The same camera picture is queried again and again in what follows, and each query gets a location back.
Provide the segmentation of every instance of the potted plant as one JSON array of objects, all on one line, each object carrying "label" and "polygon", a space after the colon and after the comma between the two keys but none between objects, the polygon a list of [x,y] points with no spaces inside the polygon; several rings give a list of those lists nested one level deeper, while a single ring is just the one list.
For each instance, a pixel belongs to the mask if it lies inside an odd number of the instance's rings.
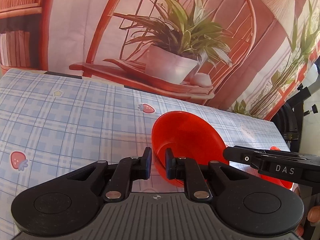
[{"label": "potted plant", "polygon": [[159,17],[138,15],[117,16],[133,22],[122,30],[140,28],[132,33],[143,33],[133,37],[127,44],[139,42],[138,48],[150,45],[144,57],[145,73],[165,81],[180,84],[196,66],[208,60],[216,65],[223,61],[231,66],[227,53],[229,46],[223,42],[228,31],[212,22],[214,11],[206,12],[204,0],[193,0],[190,13],[177,0],[164,0],[163,4],[153,2]]}]

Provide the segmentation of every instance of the white pot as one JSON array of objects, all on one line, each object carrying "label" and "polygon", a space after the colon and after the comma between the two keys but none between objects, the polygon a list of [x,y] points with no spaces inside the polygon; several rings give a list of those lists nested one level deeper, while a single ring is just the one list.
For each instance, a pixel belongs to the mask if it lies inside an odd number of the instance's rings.
[{"label": "white pot", "polygon": [[175,55],[156,46],[150,46],[146,54],[145,73],[173,84],[180,84],[197,65],[196,60]]}]

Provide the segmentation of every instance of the strawberry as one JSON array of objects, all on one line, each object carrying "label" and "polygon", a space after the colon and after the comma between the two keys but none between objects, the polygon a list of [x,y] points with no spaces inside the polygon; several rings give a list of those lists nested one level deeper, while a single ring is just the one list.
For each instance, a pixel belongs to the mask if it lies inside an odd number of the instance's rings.
[{"label": "strawberry", "polygon": [[28,167],[28,160],[26,159],[26,156],[22,152],[12,152],[10,156],[11,165],[15,170],[23,171],[24,168]]},{"label": "strawberry", "polygon": [[149,106],[148,104],[140,104],[138,109],[140,109],[146,114],[152,114],[155,112],[155,109],[152,106]]}]

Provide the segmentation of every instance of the star print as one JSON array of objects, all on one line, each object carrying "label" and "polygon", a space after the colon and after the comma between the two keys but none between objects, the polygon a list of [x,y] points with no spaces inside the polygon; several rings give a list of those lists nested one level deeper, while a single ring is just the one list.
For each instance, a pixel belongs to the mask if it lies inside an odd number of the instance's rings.
[{"label": "star print", "polygon": [[63,93],[62,93],[60,90],[53,92],[53,95],[54,95],[55,97],[61,97],[62,94],[63,94]]}]

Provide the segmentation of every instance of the blue and white checkered tablecloth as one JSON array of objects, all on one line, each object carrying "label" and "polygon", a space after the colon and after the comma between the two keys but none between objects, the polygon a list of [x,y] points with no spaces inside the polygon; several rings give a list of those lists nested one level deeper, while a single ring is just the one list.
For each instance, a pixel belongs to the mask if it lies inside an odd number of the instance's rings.
[{"label": "blue and white checkered tablecloth", "polygon": [[[140,104],[155,113],[142,112]],[[0,80],[0,239],[18,233],[10,206],[20,192],[99,159],[118,163],[142,155],[156,119],[174,110],[200,116],[229,146],[288,150],[271,122],[114,85],[9,70]],[[16,151],[28,160],[23,170],[12,166]],[[133,191],[181,190],[154,165],[149,180],[133,184]]]}]

